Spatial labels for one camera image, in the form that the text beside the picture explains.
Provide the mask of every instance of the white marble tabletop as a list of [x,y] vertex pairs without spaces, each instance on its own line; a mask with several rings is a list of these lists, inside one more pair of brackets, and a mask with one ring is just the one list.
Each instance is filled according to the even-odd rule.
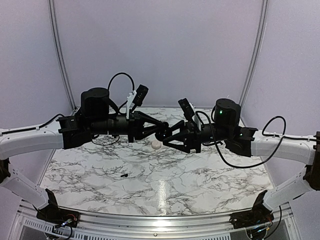
[[[184,119],[179,108],[140,108],[167,121]],[[178,216],[220,213],[252,207],[257,195],[272,188],[265,167],[235,169],[220,159],[215,146],[183,153],[163,146],[153,149],[152,135],[128,143],[125,136],[111,146],[86,143],[57,150],[41,187],[52,190],[60,206],[91,212]],[[114,139],[102,136],[99,143]],[[252,165],[259,157],[237,156],[221,146],[234,165]]]

